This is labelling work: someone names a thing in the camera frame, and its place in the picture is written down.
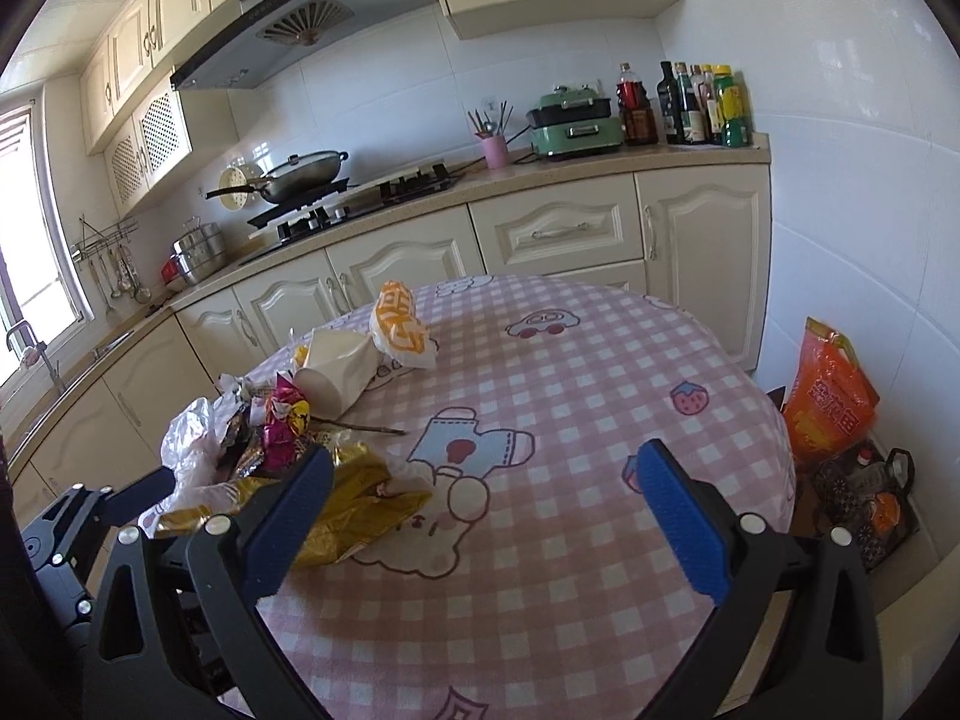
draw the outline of range hood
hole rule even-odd
[[[261,0],[171,77],[174,89],[254,89],[347,35],[435,0]]]

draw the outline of green multi cooker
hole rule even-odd
[[[611,117],[610,98],[589,86],[558,86],[527,112],[533,127],[534,153],[548,159],[568,159],[615,151],[623,143],[618,117]]]

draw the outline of pink checkered tablecloth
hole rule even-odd
[[[733,509],[786,530],[784,423],[689,314],[559,279],[416,290],[435,370],[381,367],[344,420],[432,480],[353,559],[260,612],[337,720],[632,720],[707,618],[637,491],[659,437]],[[328,326],[365,329],[370,309]],[[256,373],[283,367],[280,352]]]

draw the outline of wok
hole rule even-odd
[[[247,184],[208,191],[206,198],[256,191],[267,202],[280,205],[298,194],[330,183],[340,172],[341,163],[347,159],[349,154],[345,151],[315,151],[303,156],[293,154],[286,162],[264,175],[248,178]]]

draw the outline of utensil rack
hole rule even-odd
[[[140,226],[135,218],[125,218],[118,223],[111,224],[103,230],[98,230],[88,223],[85,215],[80,215],[80,242],[77,242],[70,252],[70,258],[75,263],[81,263],[96,257],[100,252],[117,245],[121,241],[130,241],[130,234]]]

